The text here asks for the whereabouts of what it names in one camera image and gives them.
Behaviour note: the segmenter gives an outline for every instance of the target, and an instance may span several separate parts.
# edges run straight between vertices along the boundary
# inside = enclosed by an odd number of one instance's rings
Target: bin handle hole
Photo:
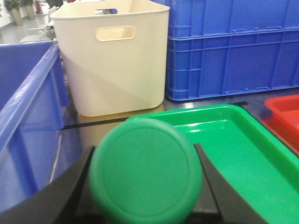
[[[99,28],[96,38],[99,41],[128,40],[135,36],[136,29],[132,26]]]
[[[104,8],[104,9],[96,9],[94,11],[95,15],[108,15],[108,14],[117,14],[116,8]]]

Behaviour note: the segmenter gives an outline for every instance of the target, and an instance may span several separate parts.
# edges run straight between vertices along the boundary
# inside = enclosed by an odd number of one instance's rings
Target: red plastic tray
[[[267,128],[299,156],[299,94],[269,98],[265,104],[273,114],[264,120]]]

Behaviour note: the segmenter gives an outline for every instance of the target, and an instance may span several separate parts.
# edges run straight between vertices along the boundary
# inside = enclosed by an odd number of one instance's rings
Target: potted plant
[[[7,11],[12,15],[16,26],[23,25],[19,0],[5,0],[4,6]]]
[[[33,0],[20,0],[21,6],[25,7],[27,17],[29,20],[34,20],[35,14],[33,9]]]

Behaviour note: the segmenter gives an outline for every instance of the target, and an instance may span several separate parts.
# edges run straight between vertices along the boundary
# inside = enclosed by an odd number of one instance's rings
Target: stacked blue crates
[[[299,1],[155,1],[171,7],[168,98],[299,86]]]

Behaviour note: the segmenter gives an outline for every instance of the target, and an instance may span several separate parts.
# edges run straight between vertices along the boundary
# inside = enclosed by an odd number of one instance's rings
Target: blue bin rim
[[[57,57],[60,55],[57,42],[52,42],[53,44],[50,46],[47,52],[27,75],[22,84],[0,111],[0,152],[10,141],[27,108],[30,106],[35,95],[44,83]],[[32,43],[4,45],[13,46],[19,44],[26,45]]]
[[[228,36],[241,36],[241,35],[266,34],[266,33],[272,34],[272,33],[280,33],[280,32],[298,31],[298,30],[299,30],[299,27],[293,27],[293,28],[285,28],[285,29],[263,29],[263,30],[257,30],[257,31],[239,31],[239,32],[235,32],[235,33],[210,34],[210,35],[199,35],[199,36],[184,36],[184,37],[168,36],[168,40],[189,41],[189,40],[228,37]]]

